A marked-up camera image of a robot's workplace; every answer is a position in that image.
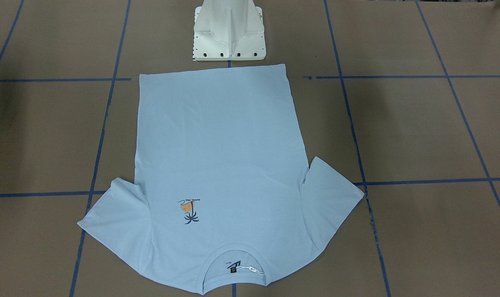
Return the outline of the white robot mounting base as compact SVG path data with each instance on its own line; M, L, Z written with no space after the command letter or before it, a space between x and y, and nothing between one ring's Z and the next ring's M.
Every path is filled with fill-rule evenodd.
M205 0L194 17L193 60L265 59L263 10L253 0Z

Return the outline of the light blue t-shirt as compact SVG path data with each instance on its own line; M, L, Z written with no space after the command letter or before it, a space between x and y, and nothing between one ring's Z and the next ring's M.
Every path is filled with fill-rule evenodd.
M134 182L78 225L145 278L204 295L314 261L364 193L306 156L284 64L139 75Z

